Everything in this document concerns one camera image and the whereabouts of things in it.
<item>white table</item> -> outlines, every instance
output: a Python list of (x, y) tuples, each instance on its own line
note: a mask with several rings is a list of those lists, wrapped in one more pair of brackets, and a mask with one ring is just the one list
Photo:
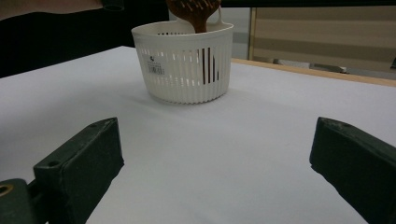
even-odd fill
[(152, 98), (135, 49), (0, 79), (0, 179), (118, 117), (125, 166), (89, 223), (364, 223), (310, 168), (318, 117), (396, 145), (396, 88), (233, 63), (200, 105)]

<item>barcode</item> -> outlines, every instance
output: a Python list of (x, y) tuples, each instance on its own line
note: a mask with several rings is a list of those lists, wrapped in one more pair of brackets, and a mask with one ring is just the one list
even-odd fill
[(160, 66), (149, 66), (148, 71), (156, 75), (165, 75), (165, 71)]
[(161, 67), (160, 63), (148, 63), (148, 71), (155, 75), (165, 75), (165, 70)]

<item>brown wooden spoon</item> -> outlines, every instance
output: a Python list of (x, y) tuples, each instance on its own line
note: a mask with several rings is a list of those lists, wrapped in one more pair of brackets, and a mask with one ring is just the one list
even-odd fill
[(206, 21), (220, 6), (221, 0), (166, 0), (169, 10), (188, 21), (195, 33), (206, 32)]

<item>white plastic basket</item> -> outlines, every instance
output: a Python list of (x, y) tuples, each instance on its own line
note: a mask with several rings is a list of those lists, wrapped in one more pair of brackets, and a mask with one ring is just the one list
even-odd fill
[(162, 21), (132, 29), (148, 91), (165, 101), (198, 104), (228, 90), (233, 25), (207, 23), (196, 34), (186, 21)]

